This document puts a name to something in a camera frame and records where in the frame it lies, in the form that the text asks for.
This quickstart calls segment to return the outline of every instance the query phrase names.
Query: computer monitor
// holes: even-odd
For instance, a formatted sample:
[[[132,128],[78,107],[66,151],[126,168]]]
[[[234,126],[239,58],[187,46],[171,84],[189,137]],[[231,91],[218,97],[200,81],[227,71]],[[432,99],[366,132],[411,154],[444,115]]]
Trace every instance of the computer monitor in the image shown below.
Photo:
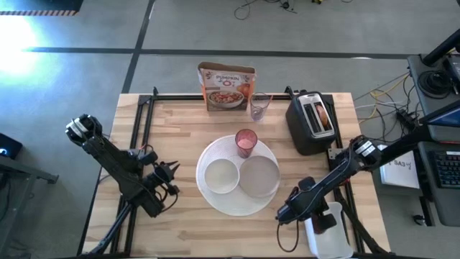
[[[455,101],[420,119],[421,124],[460,127],[460,100]]]

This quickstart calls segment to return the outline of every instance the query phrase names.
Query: black toaster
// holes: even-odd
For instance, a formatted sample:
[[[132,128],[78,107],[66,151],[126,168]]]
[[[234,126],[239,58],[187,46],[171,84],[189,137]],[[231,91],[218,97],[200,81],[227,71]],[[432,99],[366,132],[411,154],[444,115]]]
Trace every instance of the black toaster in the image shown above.
[[[324,105],[323,96],[316,91],[301,91],[294,95],[290,87],[286,91],[292,99],[286,111],[286,121],[295,148],[301,155],[325,152],[337,134]]]

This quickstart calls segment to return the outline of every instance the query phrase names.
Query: butcher block tabletop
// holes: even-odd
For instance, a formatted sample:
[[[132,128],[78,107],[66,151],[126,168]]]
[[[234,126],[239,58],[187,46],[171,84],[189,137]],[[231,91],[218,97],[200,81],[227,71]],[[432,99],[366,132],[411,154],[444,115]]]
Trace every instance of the butcher block tabletop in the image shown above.
[[[331,94],[343,145],[360,135],[357,115],[350,93]],[[139,94],[121,94],[116,108],[110,141],[119,149],[129,149]],[[302,156],[294,147],[286,124],[285,112],[290,101],[274,100],[261,122],[253,122],[247,112],[208,112],[204,101],[155,101],[149,144],[159,161],[179,160],[173,183],[180,189],[177,203],[156,218],[150,218],[142,208],[137,210],[131,256],[133,257],[308,257],[305,226],[301,222],[297,249],[283,252],[277,244],[275,220],[277,210],[284,204],[298,181],[312,176],[317,181],[328,172],[325,153]],[[142,112],[138,147],[142,140],[147,107]],[[203,198],[196,185],[196,165],[201,153],[214,140],[234,135],[248,128],[257,133],[275,154],[280,172],[280,187],[270,204],[247,216],[233,217],[215,210]],[[152,166],[144,168],[144,174]],[[107,172],[102,170],[101,178]],[[351,178],[358,217],[370,235],[384,249],[390,250],[372,176],[360,172]],[[97,188],[91,218],[86,232],[83,252],[93,249],[114,223],[119,204],[119,188],[109,177]],[[168,198],[168,206],[174,199]],[[332,194],[327,201],[334,201]],[[126,219],[122,227],[120,248],[123,248]],[[352,226],[347,220],[351,246],[355,248]],[[280,228],[280,240],[290,249],[295,243],[295,223]]]

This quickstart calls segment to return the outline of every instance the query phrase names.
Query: cereal box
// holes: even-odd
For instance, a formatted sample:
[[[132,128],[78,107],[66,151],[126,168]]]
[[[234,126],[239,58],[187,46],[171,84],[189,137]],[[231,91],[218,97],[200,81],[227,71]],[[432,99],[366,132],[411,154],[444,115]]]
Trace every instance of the cereal box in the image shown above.
[[[202,62],[198,78],[208,111],[246,110],[254,92],[254,68]]]

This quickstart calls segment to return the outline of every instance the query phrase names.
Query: concrete floor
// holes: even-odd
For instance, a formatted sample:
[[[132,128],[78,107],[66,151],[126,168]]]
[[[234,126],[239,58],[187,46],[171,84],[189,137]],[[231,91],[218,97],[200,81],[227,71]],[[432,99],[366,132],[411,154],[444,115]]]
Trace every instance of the concrete floor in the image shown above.
[[[426,53],[460,24],[455,0],[325,0],[322,5],[297,0],[298,14],[258,1],[250,17],[239,21],[233,11],[242,2],[157,0],[143,48]],[[0,33],[11,36],[0,42],[0,132],[24,143],[23,163],[60,175],[54,186],[37,184],[17,230],[16,238],[28,246],[32,258],[73,256],[77,251],[100,166],[67,139],[64,129],[70,118],[89,113],[110,133],[132,55],[12,49],[134,48],[147,3],[85,0],[76,17],[0,17]],[[199,92],[196,66],[203,60],[254,66],[257,91],[282,91],[289,85],[348,91],[355,98],[407,71],[404,60],[140,55],[129,92],[149,93],[153,86],[163,93]],[[405,101],[401,88],[390,93]],[[373,102],[366,96],[355,104]],[[413,93],[411,109],[416,103]],[[359,109],[358,115],[368,117],[371,111]],[[393,119],[385,117],[386,124],[391,126]],[[379,137],[380,123],[365,122],[362,132]],[[388,139],[399,135],[397,127]],[[378,176],[376,184],[392,251],[457,258],[460,229],[438,221],[436,227],[416,226],[410,215],[420,213],[418,197],[404,191],[390,194],[378,184]]]

